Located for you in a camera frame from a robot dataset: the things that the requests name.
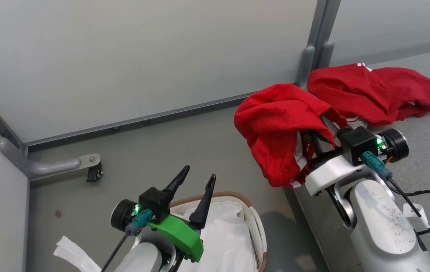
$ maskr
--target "metal bracket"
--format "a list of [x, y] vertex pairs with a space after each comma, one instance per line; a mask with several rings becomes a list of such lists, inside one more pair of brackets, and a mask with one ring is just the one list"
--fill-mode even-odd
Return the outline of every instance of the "metal bracket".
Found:
[[301, 65], [299, 66], [299, 72], [297, 74], [297, 80], [299, 86], [302, 88], [307, 85], [307, 78], [312, 71], [312, 61], [314, 60], [315, 48], [310, 45], [303, 50], [301, 57]]
[[101, 157], [96, 153], [54, 162], [36, 162], [23, 156], [7, 138], [0, 138], [0, 150], [31, 181], [86, 168], [89, 168], [87, 182], [98, 181], [102, 176]]
[[0, 117], [0, 135], [10, 140], [11, 143], [17, 149], [22, 149], [24, 147], [20, 139], [16, 137], [16, 135], [13, 133], [13, 131], [9, 128], [9, 126], [3, 121], [1, 117]]
[[329, 67], [331, 64], [332, 52], [334, 51], [334, 42], [327, 41], [322, 45], [321, 54], [319, 55], [318, 68]]

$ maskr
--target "laundry basket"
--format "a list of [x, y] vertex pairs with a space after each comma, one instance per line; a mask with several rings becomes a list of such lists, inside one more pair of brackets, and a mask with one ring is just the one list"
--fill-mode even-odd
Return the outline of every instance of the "laundry basket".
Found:
[[[182, 215], [186, 210], [194, 209], [198, 206], [202, 196], [193, 196], [171, 203], [171, 212]], [[250, 231], [251, 243], [255, 253], [257, 269], [264, 272], [267, 265], [267, 239], [265, 238], [264, 226], [258, 216], [257, 211], [251, 206], [251, 203], [239, 193], [222, 192], [214, 193], [211, 203], [235, 202], [244, 209], [244, 220], [247, 222]]]

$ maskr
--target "red cloth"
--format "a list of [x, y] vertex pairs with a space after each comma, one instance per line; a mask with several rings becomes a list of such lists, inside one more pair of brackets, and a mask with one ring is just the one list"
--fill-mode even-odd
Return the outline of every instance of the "red cloth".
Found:
[[430, 112], [430, 79], [406, 68], [371, 70], [355, 63], [316, 69], [309, 75], [307, 88], [342, 116], [362, 117], [370, 126]]
[[[234, 125], [270, 185], [289, 186], [305, 182], [307, 162], [314, 154], [305, 130], [314, 129], [334, 145], [331, 131], [319, 119], [323, 113], [340, 127], [347, 125], [334, 108], [310, 93], [293, 84], [276, 84], [250, 95], [235, 112]], [[303, 155], [299, 163], [294, 157], [298, 136]]]

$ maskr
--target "white stripe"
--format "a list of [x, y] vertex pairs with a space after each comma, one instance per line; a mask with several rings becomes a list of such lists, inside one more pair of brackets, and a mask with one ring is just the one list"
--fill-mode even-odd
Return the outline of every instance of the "white stripe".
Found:
[[297, 165], [302, 170], [307, 165], [307, 160], [303, 156], [303, 141], [301, 139], [301, 132], [297, 132], [296, 148], [294, 150], [294, 159], [296, 159]]
[[301, 187], [301, 184], [298, 182], [298, 181], [293, 181], [293, 182], [291, 182], [290, 183], [291, 185], [292, 185], [292, 187], [295, 189], [295, 188], [298, 188], [298, 187]]
[[[362, 65], [363, 65], [364, 67], [366, 67], [366, 64], [365, 64], [364, 62], [362, 63]], [[367, 67], [367, 69], [368, 69], [368, 71], [370, 71], [370, 72], [372, 71], [372, 69], [371, 69], [371, 68], [369, 68], [369, 67]]]
[[346, 118], [347, 122], [356, 122], [358, 120], [358, 116], [356, 116], [355, 118]]

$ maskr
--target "green led light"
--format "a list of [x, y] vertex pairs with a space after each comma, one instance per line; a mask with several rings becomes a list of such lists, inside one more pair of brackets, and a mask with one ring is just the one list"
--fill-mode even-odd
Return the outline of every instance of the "green led light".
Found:
[[383, 146], [383, 140], [381, 138], [376, 138], [376, 144], [378, 148], [381, 148]]

